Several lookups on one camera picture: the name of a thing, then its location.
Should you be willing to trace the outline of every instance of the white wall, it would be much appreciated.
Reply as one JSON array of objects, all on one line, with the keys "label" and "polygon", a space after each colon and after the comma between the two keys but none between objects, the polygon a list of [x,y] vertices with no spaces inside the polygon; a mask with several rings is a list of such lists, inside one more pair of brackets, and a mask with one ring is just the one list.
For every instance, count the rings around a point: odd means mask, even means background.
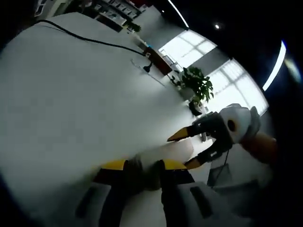
[{"label": "white wall", "polygon": [[142,27],[138,35],[156,50],[184,31],[166,21],[154,6],[137,17],[134,23]]},{"label": "white wall", "polygon": [[204,75],[208,75],[228,60],[228,56],[216,47],[193,63],[192,66],[200,68]]},{"label": "white wall", "polygon": [[[268,111],[261,116],[260,131],[274,137],[274,128]],[[223,165],[225,157],[226,153],[213,161],[212,168]],[[234,145],[230,150],[227,163],[232,177],[231,184],[241,184],[257,179],[260,186],[263,186],[271,177],[269,166],[254,159],[239,144]]]}]

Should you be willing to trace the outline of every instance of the black cable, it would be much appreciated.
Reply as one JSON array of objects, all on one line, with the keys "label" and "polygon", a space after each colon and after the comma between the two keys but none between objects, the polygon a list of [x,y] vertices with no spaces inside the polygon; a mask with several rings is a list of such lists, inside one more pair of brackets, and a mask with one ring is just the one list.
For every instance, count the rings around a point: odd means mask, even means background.
[{"label": "black cable", "polygon": [[76,34],[74,34],[73,32],[70,32],[70,31],[66,30],[65,28],[63,28],[63,27],[61,27],[61,26],[55,24],[55,23],[52,22],[52,21],[48,21],[48,20],[38,20],[38,21],[36,22],[36,24],[38,24],[38,23],[40,23],[40,22],[45,22],[45,23],[51,24],[51,25],[55,26],[56,28],[58,28],[58,29],[60,29],[60,30],[62,30],[62,31],[64,31],[64,32],[66,32],[67,34],[69,34],[69,35],[71,35],[71,36],[74,36],[74,37],[76,37],[76,38],[78,38],[78,39],[85,40],[85,41],[89,41],[89,42],[93,42],[93,43],[103,44],[103,45],[107,45],[107,46],[113,46],[113,47],[118,47],[118,48],[126,49],[126,50],[128,50],[128,51],[137,53],[137,54],[139,54],[139,55],[145,57],[145,54],[140,53],[140,52],[138,52],[138,51],[135,51],[135,50],[133,50],[133,49],[131,49],[131,48],[128,48],[128,47],[125,47],[125,46],[120,46],[120,45],[116,45],[116,44],[109,44],[109,43],[105,43],[105,42],[102,42],[102,41],[98,41],[98,40],[94,40],[94,39],[88,39],[88,38],[82,37],[82,36],[80,36],[80,35],[76,35]]},{"label": "black cable", "polygon": [[223,164],[223,166],[221,167],[220,172],[218,173],[216,179],[214,180],[214,184],[213,184],[212,188],[216,185],[216,182],[217,182],[217,180],[218,180],[220,174],[222,173],[224,166],[226,165],[226,161],[227,161],[228,154],[229,154],[229,150],[227,151],[227,154],[226,154],[226,157],[225,157],[224,164]]}]

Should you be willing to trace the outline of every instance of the ceiling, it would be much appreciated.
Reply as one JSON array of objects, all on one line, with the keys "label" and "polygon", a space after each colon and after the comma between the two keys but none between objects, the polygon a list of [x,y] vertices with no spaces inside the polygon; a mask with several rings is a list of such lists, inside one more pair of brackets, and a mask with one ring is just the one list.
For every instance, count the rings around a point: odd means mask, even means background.
[{"label": "ceiling", "polygon": [[[151,0],[163,17],[185,27],[180,16],[167,0]],[[296,9],[293,5],[263,2],[172,0],[189,28],[235,58],[259,85],[267,80],[277,60],[281,40],[296,55],[298,30],[295,29]]]}]

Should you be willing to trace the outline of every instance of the table surface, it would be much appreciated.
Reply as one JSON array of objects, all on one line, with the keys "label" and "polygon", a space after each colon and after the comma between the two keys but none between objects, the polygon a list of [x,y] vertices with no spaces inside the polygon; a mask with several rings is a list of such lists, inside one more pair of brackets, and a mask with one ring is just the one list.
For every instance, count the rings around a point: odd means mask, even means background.
[{"label": "table surface", "polygon": [[[84,15],[51,20],[78,35],[139,50],[128,34]],[[1,54],[0,169],[31,217],[80,226],[74,208],[101,164],[166,144],[194,117],[157,69],[150,74],[165,87],[131,63],[142,67],[146,58],[50,27],[27,29]],[[201,146],[194,144],[198,152]],[[207,180],[208,167],[196,180]],[[121,226],[166,226],[160,191],[135,197]]]}]

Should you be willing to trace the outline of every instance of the bright window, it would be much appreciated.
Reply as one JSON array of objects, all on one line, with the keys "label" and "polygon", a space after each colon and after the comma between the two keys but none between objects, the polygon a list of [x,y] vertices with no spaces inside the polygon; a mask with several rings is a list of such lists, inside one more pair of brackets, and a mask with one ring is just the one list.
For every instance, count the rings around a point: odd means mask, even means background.
[{"label": "bright window", "polygon": [[266,99],[251,76],[235,60],[230,60],[210,75],[214,98],[203,105],[209,111],[219,112],[232,103],[243,107],[255,106],[260,115],[268,108]]},{"label": "bright window", "polygon": [[180,72],[210,52],[216,45],[193,32],[184,31],[165,44],[159,51],[168,56]]}]

